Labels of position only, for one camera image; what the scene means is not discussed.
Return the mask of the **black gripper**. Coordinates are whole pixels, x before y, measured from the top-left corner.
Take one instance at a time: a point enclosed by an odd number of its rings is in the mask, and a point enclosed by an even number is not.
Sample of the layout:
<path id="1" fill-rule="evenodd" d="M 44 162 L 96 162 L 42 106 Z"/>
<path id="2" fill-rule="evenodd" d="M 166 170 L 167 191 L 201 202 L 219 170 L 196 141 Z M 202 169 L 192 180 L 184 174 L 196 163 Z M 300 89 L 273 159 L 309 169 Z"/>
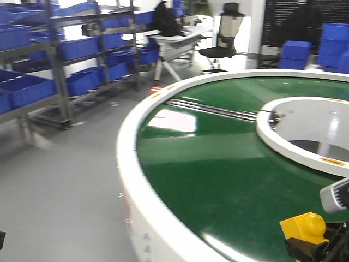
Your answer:
<path id="1" fill-rule="evenodd" d="M 314 244 L 286 239 L 288 255 L 296 261 L 348 261 L 348 221 L 326 223 L 326 227 L 324 237 L 328 242 Z"/>

